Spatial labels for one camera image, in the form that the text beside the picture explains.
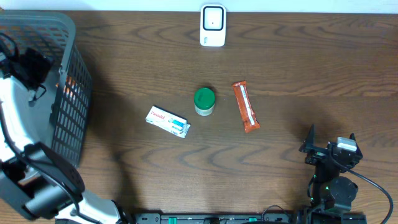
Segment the small orange box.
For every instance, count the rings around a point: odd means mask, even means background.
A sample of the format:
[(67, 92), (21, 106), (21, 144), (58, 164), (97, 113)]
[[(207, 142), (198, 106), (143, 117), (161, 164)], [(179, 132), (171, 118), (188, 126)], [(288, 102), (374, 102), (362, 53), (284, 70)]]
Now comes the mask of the small orange box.
[(65, 86), (62, 90), (63, 94), (66, 94), (66, 96), (68, 98), (71, 99), (75, 99), (75, 87), (76, 87), (76, 83), (75, 80), (71, 77), (71, 76), (67, 76), (66, 82), (65, 82)]

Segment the red Top chocolate bar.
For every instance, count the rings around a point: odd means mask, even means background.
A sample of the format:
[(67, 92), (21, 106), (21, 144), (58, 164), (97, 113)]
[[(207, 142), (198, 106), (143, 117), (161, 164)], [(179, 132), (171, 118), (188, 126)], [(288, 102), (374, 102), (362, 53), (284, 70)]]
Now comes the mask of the red Top chocolate bar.
[(256, 119), (256, 114), (251, 106), (246, 81), (236, 82), (232, 84), (232, 88), (238, 103), (244, 131), (246, 133), (250, 133), (255, 129), (259, 129), (261, 126)]

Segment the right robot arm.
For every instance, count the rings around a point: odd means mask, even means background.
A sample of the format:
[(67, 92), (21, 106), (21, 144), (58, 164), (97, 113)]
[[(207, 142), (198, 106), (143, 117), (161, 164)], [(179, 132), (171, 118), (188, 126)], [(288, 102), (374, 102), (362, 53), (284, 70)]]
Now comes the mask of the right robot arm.
[(350, 170), (363, 158), (354, 134), (349, 138), (338, 137), (326, 147), (318, 147), (312, 125), (299, 151), (306, 153), (305, 163), (314, 166), (315, 173), (307, 190), (311, 206), (300, 211), (296, 222), (366, 223), (365, 215), (350, 212), (358, 186), (340, 175), (345, 172), (342, 166)]

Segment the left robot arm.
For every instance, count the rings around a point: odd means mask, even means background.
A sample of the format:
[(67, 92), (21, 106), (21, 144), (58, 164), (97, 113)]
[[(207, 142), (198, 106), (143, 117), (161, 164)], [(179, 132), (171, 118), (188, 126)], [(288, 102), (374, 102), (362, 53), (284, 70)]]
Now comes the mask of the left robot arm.
[(134, 223), (112, 200), (85, 189), (75, 166), (41, 141), (31, 109), (53, 59), (28, 48), (10, 50), (14, 39), (1, 34), (1, 198), (28, 220), (61, 223)]

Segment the green lid jar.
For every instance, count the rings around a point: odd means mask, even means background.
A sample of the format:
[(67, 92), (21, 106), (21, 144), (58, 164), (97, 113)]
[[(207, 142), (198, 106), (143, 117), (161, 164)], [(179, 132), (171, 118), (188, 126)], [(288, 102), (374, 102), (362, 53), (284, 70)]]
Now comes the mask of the green lid jar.
[(213, 90), (209, 88), (198, 89), (194, 95), (195, 111), (201, 116), (212, 114), (215, 100), (216, 96)]

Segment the white Panadol box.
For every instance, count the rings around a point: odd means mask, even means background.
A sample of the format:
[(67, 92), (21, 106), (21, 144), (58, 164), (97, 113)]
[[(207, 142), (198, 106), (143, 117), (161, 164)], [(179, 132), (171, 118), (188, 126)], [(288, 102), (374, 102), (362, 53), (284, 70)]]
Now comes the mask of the white Panadol box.
[(180, 138), (185, 138), (190, 128), (190, 124), (185, 118), (169, 113), (156, 106), (150, 109), (146, 116), (146, 122)]

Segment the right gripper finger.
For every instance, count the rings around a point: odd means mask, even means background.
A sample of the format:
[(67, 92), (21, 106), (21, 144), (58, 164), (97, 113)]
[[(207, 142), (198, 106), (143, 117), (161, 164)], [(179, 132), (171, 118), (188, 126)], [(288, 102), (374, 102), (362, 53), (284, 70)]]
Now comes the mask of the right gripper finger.
[(312, 152), (315, 151), (315, 126), (311, 125), (307, 137), (299, 148), (300, 152)]
[(358, 157), (359, 159), (362, 159), (362, 158), (363, 158), (363, 154), (362, 154), (362, 152), (361, 152), (361, 150), (360, 150), (360, 148), (359, 148), (359, 146), (358, 146), (358, 143), (357, 143), (357, 140), (356, 140), (356, 138), (355, 138), (354, 133), (351, 133), (350, 136), (349, 136), (349, 138), (350, 138), (351, 140), (353, 140), (354, 143), (355, 143), (355, 145), (356, 145), (356, 157)]

